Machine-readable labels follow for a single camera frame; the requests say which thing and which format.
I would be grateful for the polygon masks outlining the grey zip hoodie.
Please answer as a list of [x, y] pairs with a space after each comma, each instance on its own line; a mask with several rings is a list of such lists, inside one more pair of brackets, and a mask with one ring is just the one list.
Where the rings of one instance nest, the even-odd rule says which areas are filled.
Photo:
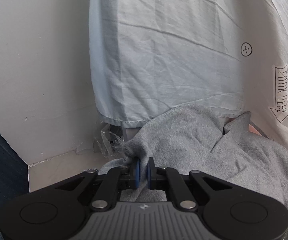
[[146, 166], [153, 158], [157, 166], [175, 168], [181, 174], [199, 170], [272, 197], [288, 209], [288, 150], [251, 133], [250, 118], [245, 112], [229, 120], [195, 103], [173, 108], [147, 122], [125, 143], [123, 157], [106, 163], [100, 174], [139, 158], [140, 186], [124, 191], [122, 200], [164, 201], [164, 192], [147, 187]]

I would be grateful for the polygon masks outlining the clear plastic wrap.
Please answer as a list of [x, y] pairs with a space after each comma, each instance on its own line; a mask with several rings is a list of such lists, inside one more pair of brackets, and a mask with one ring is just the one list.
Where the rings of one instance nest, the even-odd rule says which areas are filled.
[[119, 126], [106, 124], [100, 131], [100, 136], [95, 137], [96, 149], [107, 160], [120, 159], [124, 151], [124, 134]]

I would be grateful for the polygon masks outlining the white printed bed sheet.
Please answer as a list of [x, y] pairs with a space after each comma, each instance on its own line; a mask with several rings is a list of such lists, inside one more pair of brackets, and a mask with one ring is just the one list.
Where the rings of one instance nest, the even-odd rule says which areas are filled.
[[90, 0], [96, 107], [137, 128], [196, 103], [288, 149], [288, 0]]

